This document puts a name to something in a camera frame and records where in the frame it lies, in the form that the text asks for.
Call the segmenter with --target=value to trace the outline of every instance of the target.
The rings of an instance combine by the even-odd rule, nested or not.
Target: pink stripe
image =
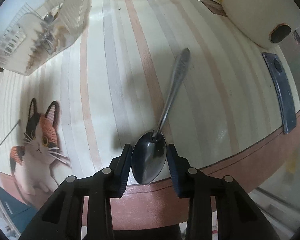
[[[125,3],[129,13],[133,33],[137,42],[143,71],[145,73],[146,82],[150,93],[152,108],[154,111],[154,117],[158,121],[161,116],[161,112],[164,106],[164,101],[162,98],[162,93],[160,90],[157,74],[155,72],[152,58],[150,55],[150,50],[145,35],[143,33],[136,9],[134,8],[134,5],[132,3],[132,0],[125,0]],[[166,124],[163,128],[163,134],[167,143],[173,143],[171,128],[168,121],[166,121]]]
[[[82,104],[82,115],[83,115],[84,126],[87,134],[87,141],[89,145],[90,155],[95,170],[99,171],[102,168],[102,162],[98,150],[96,135],[92,124],[89,93],[88,93],[87,40],[88,40],[88,26],[85,28],[85,30],[82,33],[81,43],[80,43],[80,94],[81,94],[81,104]]]
[[[226,114],[226,122],[227,122],[227,126],[228,126],[228,135],[229,135],[229,139],[230,139],[231,152],[233,154],[235,154],[235,153],[239,152],[239,143],[238,143],[238,139],[236,137],[237,131],[236,131],[236,127],[235,127],[235,123],[234,123],[234,117],[233,117],[233,114],[232,114],[232,110],[231,110],[228,94],[227,94],[227,91],[226,91],[226,87],[225,87],[225,85],[224,85],[224,83],[221,79],[221,75],[220,75],[220,72],[218,70],[217,63],[216,63],[211,51],[209,50],[209,46],[207,45],[207,43],[202,38],[202,36],[199,33],[197,27],[194,25],[194,23],[192,22],[192,20],[190,19],[190,17],[186,13],[186,11],[184,10],[183,6],[180,3],[178,3],[176,0],[170,0],[170,1],[177,7],[179,13],[181,14],[183,19],[185,20],[185,22],[189,26],[190,30],[193,33],[194,38],[196,39],[197,43],[201,47],[201,50],[202,50],[202,52],[203,52],[203,54],[204,54],[204,56],[205,56],[205,58],[208,62],[208,67],[210,69],[210,72],[211,72],[211,75],[213,77],[216,88],[219,92],[221,102],[222,102],[222,105],[223,105],[223,109],[224,109],[225,114]]]
[[[0,172],[0,180],[2,182],[2,187],[6,192],[20,202],[26,204],[26,202],[22,199],[22,196],[20,195],[15,181],[11,175]]]

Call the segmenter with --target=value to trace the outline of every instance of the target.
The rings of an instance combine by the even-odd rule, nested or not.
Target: cat illustration
[[[24,145],[13,146],[10,152],[12,175],[26,194],[35,195],[34,187],[44,192],[53,192],[58,187],[50,173],[50,164],[55,160],[67,164],[58,152],[56,122],[59,105],[53,101],[46,114],[37,112],[35,98],[31,100],[28,123],[24,133]]]

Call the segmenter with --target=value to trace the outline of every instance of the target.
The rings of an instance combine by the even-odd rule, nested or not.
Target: cat ear
[[[45,118],[49,120],[53,127],[57,124],[57,118],[59,113],[59,104],[57,101],[53,101],[47,109]]]
[[[30,108],[29,108],[28,119],[30,119],[37,112],[38,112],[37,111],[37,101],[35,100],[35,98],[32,98],[31,103],[30,103]]]

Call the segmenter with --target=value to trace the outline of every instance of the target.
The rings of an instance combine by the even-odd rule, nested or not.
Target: spoon
[[[164,166],[167,157],[167,145],[161,130],[180,85],[186,76],[189,61],[190,50],[183,49],[173,66],[168,98],[157,127],[153,131],[145,133],[133,149],[131,168],[133,176],[139,184],[145,185],[153,181]]]
[[[43,19],[46,23],[50,24],[54,21],[54,17],[51,13],[48,13],[44,19]]]

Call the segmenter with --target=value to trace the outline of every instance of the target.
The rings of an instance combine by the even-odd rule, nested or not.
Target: spoon bowl
[[[153,131],[145,133],[133,149],[131,168],[134,177],[138,178],[137,182],[142,185],[158,176],[167,157],[167,145],[162,133],[157,136],[156,141],[152,139],[152,135]]]

